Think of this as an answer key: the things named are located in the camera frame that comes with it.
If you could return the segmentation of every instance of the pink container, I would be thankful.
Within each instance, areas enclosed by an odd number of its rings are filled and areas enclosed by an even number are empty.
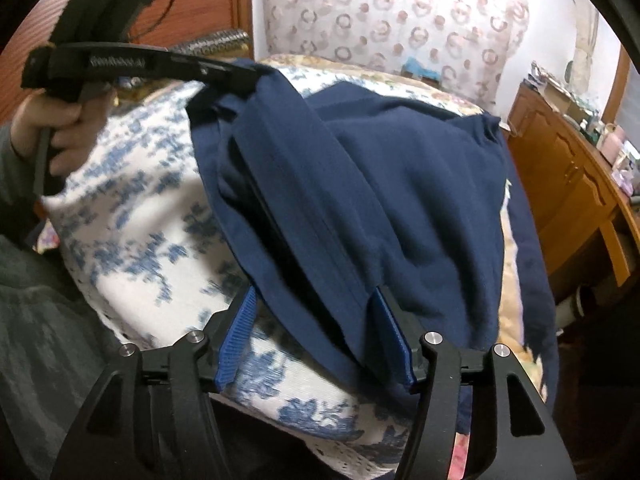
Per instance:
[[[620,126],[616,126],[615,129],[604,139],[604,142],[600,147],[600,153],[602,153],[602,156],[607,159],[609,164],[613,165],[616,161],[625,140],[625,131],[620,128]]]

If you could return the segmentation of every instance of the patterned curtain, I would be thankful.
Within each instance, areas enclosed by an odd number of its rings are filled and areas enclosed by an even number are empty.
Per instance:
[[[445,90],[492,110],[527,0],[264,0],[272,54],[308,54],[399,73],[414,57]]]

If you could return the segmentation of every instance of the hand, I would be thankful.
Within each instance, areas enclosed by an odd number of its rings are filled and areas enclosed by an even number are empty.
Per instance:
[[[32,94],[15,114],[11,145],[19,156],[29,159],[36,150],[41,129],[53,128],[51,145],[63,151],[50,162],[49,171],[55,176],[67,176],[89,158],[98,134],[107,122],[113,98],[114,91],[111,91],[80,105],[43,93]]]

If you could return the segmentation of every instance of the bed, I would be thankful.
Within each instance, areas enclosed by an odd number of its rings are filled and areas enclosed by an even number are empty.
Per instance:
[[[346,80],[458,115],[482,111],[421,82],[373,70],[294,55],[264,63],[303,96]],[[85,167],[45,204],[57,235],[48,231],[42,241],[55,245],[59,237],[66,266],[101,321],[121,342],[143,349],[171,345],[201,328],[246,281],[207,205],[193,156],[184,107],[200,88],[195,82],[172,84],[132,111],[114,114]],[[553,312],[553,300],[514,168],[499,221],[505,254],[498,342],[513,349],[547,400],[556,389],[555,337],[528,312]],[[535,355],[526,344],[532,330],[546,330],[545,349]],[[264,306],[236,380],[218,397],[299,437],[351,479],[395,469],[411,424],[334,383]],[[467,444],[459,434],[452,480],[463,476]]]

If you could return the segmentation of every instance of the metal screw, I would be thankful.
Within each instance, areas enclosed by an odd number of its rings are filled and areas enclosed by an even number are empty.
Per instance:
[[[202,330],[191,330],[187,334],[187,341],[189,343],[199,343],[204,339],[204,332]]]
[[[133,355],[135,353],[137,348],[138,347],[133,343],[126,343],[120,347],[120,350],[118,350],[118,352],[122,357],[129,357],[130,355]]]
[[[439,345],[442,343],[442,336],[437,332],[427,332],[424,335],[424,340],[427,343],[431,343],[432,345]]]
[[[507,345],[497,344],[494,346],[494,352],[500,357],[507,357],[511,353],[511,350],[509,350]]]

